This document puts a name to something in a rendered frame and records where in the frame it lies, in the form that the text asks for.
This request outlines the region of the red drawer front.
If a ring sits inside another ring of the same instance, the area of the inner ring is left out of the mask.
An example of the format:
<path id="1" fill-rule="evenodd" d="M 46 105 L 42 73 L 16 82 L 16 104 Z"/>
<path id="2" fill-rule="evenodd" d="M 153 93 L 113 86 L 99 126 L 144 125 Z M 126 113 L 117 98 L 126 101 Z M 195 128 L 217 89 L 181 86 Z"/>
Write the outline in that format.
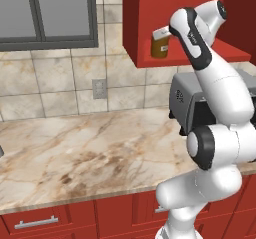
<path id="1" fill-rule="evenodd" d="M 49 219 L 52 215 L 58 217 L 59 222 L 25 229 L 14 229 L 20 221 L 25 223 Z M 69 214 L 65 206 L 48 207 L 29 211 L 0 215 L 0 239 L 18 238 L 19 236 L 36 236 L 65 228 L 70 223 Z"/>
<path id="2" fill-rule="evenodd" d="M 96 207 L 102 236 L 148 228 L 168 217 L 167 211 L 155 212 L 158 202 L 154 191 L 99 199 Z"/>

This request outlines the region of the grey toaster oven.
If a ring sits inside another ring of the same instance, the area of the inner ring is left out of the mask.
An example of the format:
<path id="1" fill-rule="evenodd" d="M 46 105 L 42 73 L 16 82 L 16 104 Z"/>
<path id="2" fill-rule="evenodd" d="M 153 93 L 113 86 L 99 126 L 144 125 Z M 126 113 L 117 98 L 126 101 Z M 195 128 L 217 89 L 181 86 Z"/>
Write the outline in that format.
<path id="1" fill-rule="evenodd" d="M 237 69 L 250 92 L 255 112 L 251 123 L 256 127 L 256 77 Z M 180 73 L 173 77 L 169 93 L 169 118 L 181 126 L 179 134 L 187 136 L 198 126 L 213 125 L 216 117 L 210 110 L 194 72 Z"/>

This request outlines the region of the red wall cabinet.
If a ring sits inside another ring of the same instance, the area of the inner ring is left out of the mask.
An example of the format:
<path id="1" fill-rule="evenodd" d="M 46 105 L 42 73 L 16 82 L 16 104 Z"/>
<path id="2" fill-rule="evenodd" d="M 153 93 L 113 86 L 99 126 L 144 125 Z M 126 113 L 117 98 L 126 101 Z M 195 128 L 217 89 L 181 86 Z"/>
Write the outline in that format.
<path id="1" fill-rule="evenodd" d="M 211 0 L 123 0 L 123 46 L 138 68 L 180 66 L 189 63 L 180 42 L 169 41 L 165 58 L 151 56 L 152 32 L 169 24 L 179 8 Z M 256 65 L 256 0 L 219 0 L 227 10 L 213 49 L 228 62 Z"/>

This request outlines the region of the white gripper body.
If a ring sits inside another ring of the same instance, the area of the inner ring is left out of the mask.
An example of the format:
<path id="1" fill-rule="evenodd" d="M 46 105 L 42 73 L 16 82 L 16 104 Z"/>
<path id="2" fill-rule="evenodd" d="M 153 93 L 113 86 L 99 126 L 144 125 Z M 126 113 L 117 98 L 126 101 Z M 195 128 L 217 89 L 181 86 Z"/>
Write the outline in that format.
<path id="1" fill-rule="evenodd" d="M 161 40 L 161 39 L 166 38 L 166 37 L 170 37 L 171 33 L 169 31 L 169 27 L 165 26 L 165 27 L 162 27 L 162 28 L 159 28 L 159 29 L 155 30 L 152 33 L 152 36 L 153 36 L 153 39 L 155 41 L 157 41 L 157 40 Z"/>

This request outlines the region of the grey wall outlet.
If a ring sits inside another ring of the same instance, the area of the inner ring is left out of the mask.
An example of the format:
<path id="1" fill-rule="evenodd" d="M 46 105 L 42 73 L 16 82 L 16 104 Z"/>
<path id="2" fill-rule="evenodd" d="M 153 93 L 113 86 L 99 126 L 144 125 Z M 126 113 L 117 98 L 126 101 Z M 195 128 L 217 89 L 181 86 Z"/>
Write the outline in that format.
<path id="1" fill-rule="evenodd" d="M 92 90 L 94 99 L 106 99 L 107 98 L 107 86 L 105 79 L 93 79 Z"/>

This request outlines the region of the brown jar with white label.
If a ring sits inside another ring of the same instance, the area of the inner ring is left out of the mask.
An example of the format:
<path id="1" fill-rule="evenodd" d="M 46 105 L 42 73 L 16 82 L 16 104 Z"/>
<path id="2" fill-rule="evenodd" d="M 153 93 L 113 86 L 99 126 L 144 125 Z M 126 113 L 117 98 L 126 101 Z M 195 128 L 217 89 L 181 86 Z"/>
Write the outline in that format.
<path id="1" fill-rule="evenodd" d="M 166 58 L 168 54 L 169 38 L 159 40 L 151 38 L 151 56 L 153 58 Z"/>

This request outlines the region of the red base cabinet door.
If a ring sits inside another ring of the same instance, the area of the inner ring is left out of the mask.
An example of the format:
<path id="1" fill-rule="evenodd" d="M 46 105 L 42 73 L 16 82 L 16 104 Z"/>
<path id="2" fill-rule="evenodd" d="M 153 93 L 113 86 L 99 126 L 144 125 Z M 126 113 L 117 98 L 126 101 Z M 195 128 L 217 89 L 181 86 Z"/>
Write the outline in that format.
<path id="1" fill-rule="evenodd" d="M 222 239 L 256 239 L 256 174 L 247 177 Z"/>

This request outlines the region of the grey framed window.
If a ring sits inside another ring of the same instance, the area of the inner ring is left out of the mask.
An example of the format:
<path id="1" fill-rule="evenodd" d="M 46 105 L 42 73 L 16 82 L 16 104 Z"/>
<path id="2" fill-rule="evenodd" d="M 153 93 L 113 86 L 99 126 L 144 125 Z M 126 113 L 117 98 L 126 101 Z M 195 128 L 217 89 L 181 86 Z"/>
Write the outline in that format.
<path id="1" fill-rule="evenodd" d="M 97 45 L 96 0 L 0 0 L 0 51 Z"/>

